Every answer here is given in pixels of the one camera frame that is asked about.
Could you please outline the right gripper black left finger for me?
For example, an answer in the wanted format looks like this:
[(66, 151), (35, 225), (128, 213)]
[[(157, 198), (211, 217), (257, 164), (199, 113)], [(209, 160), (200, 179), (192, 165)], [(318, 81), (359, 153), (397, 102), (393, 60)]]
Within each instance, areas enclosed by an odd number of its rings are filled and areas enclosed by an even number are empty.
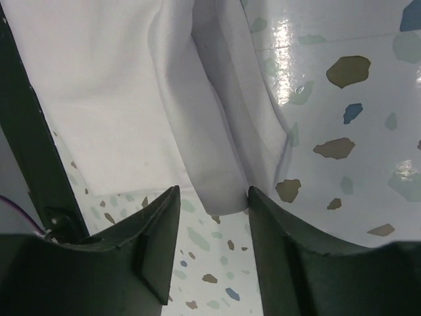
[(77, 244), (1, 236), (2, 315), (160, 315), (169, 301), (180, 220), (173, 186)]

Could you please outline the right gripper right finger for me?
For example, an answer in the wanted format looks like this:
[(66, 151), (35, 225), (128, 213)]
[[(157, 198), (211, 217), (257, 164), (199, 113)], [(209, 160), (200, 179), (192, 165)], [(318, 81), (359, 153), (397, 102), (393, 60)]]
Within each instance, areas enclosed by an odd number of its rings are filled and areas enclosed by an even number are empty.
[(420, 243), (366, 248), (282, 209), (256, 187), (249, 221), (265, 315), (419, 315)]

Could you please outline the white t shirt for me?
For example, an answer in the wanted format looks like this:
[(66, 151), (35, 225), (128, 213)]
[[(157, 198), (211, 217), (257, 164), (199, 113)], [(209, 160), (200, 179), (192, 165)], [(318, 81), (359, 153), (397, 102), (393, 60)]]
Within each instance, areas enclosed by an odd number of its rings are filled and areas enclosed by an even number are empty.
[(98, 195), (274, 189), (286, 133), (241, 1), (3, 1), (41, 108)]

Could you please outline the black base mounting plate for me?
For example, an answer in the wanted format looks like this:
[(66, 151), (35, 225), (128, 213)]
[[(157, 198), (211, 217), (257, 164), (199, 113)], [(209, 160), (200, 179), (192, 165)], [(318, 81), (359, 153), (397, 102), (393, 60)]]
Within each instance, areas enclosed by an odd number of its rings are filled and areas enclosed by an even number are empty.
[(61, 242), (76, 243), (87, 238), (87, 226), (4, 13), (1, 127), (44, 227)]

